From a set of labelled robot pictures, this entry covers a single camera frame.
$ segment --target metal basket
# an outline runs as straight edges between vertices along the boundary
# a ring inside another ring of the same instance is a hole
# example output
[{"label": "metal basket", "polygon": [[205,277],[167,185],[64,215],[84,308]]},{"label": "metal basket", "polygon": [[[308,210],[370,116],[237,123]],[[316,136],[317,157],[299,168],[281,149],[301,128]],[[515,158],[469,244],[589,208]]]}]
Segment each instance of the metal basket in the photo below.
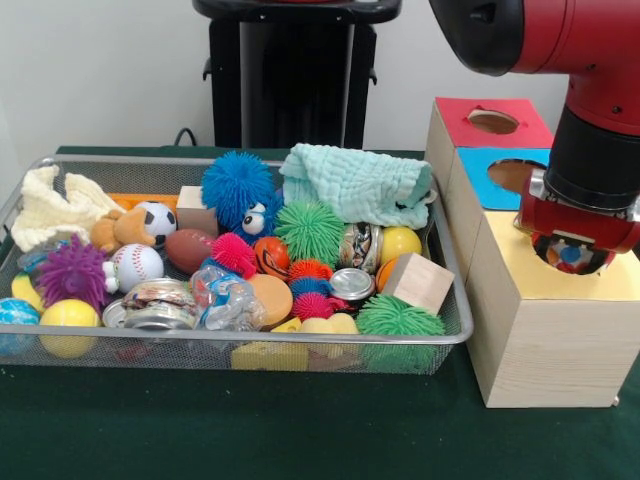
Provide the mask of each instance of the metal basket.
[{"label": "metal basket", "polygon": [[[281,162],[268,162],[274,177]],[[176,194],[199,185],[210,159],[57,155],[33,166],[57,164],[63,173],[85,175],[106,192]],[[56,182],[57,189],[62,182]],[[0,298],[11,296],[21,252],[10,228],[21,204],[19,187],[0,210]],[[0,356],[0,364],[81,367],[240,369],[316,372],[433,374],[455,344],[471,336],[473,322],[439,200],[433,225],[422,231],[431,259],[455,274],[440,311],[444,336],[316,335],[268,332],[151,332],[137,329],[0,325],[0,344],[24,342],[21,353]],[[166,275],[185,279],[166,262]],[[49,338],[65,351],[89,348],[78,358],[59,358],[42,345]]]}]

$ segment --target green spiky ball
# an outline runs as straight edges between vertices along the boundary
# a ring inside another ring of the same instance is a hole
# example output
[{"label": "green spiky ball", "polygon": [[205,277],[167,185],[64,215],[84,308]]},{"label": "green spiky ball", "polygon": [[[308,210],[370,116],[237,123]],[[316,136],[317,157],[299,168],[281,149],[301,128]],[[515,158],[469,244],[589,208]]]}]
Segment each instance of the green spiky ball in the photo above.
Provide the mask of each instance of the green spiky ball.
[{"label": "green spiky ball", "polygon": [[321,202],[293,202],[278,213],[275,234],[287,245],[292,262],[315,258],[335,267],[344,223]]},{"label": "green spiky ball", "polygon": [[[389,295],[367,301],[356,320],[363,335],[444,335],[442,319],[423,308]],[[437,348],[431,345],[365,345],[362,357],[367,369],[378,373],[425,373]]]}]

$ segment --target knitted cloth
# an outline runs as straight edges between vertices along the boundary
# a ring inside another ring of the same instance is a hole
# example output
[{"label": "knitted cloth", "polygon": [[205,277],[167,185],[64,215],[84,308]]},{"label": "knitted cloth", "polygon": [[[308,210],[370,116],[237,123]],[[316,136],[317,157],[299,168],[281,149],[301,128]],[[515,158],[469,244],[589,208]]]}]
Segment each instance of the knitted cloth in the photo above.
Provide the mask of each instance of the knitted cloth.
[{"label": "knitted cloth", "polygon": [[280,168],[285,205],[322,201],[345,223],[419,229],[427,225],[425,197],[431,165],[425,161],[298,144]]},{"label": "knitted cloth", "polygon": [[93,180],[68,173],[65,199],[53,189],[55,165],[30,170],[22,182],[22,210],[11,227],[11,236],[23,252],[77,234],[89,243],[89,231],[110,210],[124,210]]}]

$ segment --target pink spiky ball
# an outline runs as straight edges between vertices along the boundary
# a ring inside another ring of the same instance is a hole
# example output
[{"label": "pink spiky ball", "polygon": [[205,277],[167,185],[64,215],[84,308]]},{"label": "pink spiky ball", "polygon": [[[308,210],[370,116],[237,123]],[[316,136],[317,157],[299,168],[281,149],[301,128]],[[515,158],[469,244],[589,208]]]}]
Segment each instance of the pink spiky ball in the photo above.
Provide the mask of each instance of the pink spiky ball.
[{"label": "pink spiky ball", "polygon": [[220,235],[211,247],[211,256],[223,267],[238,272],[248,280],[257,272],[256,254],[247,242],[235,233]]},{"label": "pink spiky ball", "polygon": [[107,302],[106,275],[102,264],[106,254],[93,245],[82,245],[73,235],[68,245],[49,253],[38,267],[38,290],[45,307],[60,300],[77,299],[91,305],[96,311]]},{"label": "pink spiky ball", "polygon": [[303,322],[308,318],[329,318],[336,310],[347,308],[348,304],[338,298],[327,298],[312,292],[300,295],[293,302],[291,312]]}]

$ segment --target green tablecloth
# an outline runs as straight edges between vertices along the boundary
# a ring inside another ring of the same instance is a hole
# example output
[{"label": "green tablecloth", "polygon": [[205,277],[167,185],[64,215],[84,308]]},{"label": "green tablecloth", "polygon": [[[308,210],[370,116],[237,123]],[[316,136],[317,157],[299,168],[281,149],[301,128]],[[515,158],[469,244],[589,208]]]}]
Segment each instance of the green tablecloth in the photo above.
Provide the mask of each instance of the green tablecloth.
[{"label": "green tablecloth", "polygon": [[620,400],[488,410],[464,346],[432,377],[3,367],[0,478],[635,480],[640,365]]}]

